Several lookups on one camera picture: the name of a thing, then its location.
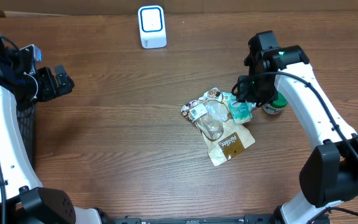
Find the grey plastic mesh basket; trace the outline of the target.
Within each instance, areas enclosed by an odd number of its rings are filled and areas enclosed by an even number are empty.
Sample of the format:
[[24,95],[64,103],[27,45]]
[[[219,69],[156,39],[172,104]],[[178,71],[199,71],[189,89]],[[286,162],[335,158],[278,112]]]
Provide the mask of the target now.
[[19,131],[32,168],[35,167],[35,106],[17,111]]

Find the cardboard backdrop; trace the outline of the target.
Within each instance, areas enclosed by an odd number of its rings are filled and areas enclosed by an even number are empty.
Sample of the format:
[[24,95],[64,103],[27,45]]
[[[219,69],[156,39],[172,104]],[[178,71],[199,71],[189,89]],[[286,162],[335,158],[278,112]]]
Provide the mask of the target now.
[[124,15],[158,5],[166,13],[358,11],[358,0],[0,0],[0,17]]

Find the teal snack packet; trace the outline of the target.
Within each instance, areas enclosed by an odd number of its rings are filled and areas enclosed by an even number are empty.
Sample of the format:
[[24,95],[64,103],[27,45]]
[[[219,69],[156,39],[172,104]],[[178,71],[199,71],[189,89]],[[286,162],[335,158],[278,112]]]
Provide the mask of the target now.
[[224,101],[237,101],[236,96],[234,96],[232,93],[222,92],[222,96]]

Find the green lid jar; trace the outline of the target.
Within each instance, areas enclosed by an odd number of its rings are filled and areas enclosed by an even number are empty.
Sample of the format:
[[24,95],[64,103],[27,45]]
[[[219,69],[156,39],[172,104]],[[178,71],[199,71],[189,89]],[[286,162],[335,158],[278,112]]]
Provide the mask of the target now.
[[268,114],[279,114],[288,105],[288,101],[285,97],[278,92],[276,100],[270,100],[268,103],[262,106],[262,109]]

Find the brown beige snack pouch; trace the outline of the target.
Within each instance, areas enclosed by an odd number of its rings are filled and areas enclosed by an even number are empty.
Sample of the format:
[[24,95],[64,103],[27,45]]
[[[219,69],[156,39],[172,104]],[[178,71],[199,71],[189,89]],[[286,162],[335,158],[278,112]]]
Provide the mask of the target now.
[[244,127],[245,123],[234,124],[230,101],[224,101],[222,92],[212,88],[180,110],[182,116],[200,131],[214,166],[236,157],[255,143],[250,131]]

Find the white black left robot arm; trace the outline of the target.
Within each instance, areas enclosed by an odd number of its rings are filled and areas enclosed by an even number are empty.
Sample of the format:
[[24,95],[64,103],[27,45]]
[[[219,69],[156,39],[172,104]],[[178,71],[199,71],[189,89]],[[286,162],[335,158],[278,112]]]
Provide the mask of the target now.
[[34,45],[24,48],[0,34],[0,223],[107,223],[97,208],[78,208],[62,190],[37,177],[19,129],[21,112],[72,92],[63,66],[37,68]]

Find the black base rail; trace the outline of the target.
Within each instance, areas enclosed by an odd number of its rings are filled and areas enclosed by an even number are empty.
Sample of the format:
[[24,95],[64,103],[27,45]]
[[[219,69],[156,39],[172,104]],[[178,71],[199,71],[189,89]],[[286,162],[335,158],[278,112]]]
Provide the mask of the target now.
[[278,217],[271,214],[244,215],[243,217],[214,218],[112,218],[113,224],[281,224]]

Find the small teal tissue pack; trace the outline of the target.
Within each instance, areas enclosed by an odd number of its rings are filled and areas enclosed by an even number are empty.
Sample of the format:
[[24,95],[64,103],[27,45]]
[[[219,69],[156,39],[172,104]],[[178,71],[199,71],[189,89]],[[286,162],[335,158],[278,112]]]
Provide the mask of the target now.
[[229,102],[229,110],[235,125],[241,125],[252,119],[252,103],[241,103],[236,100]]

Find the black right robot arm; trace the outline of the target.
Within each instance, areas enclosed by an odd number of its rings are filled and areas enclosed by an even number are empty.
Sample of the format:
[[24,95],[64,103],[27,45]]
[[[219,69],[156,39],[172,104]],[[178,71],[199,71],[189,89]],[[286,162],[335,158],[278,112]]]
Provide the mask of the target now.
[[239,102],[261,107],[282,95],[308,138],[311,154],[300,171],[300,192],[265,223],[328,223],[329,213],[358,196],[358,134],[320,87],[303,49],[280,47],[272,31],[249,40],[247,75],[232,88]]

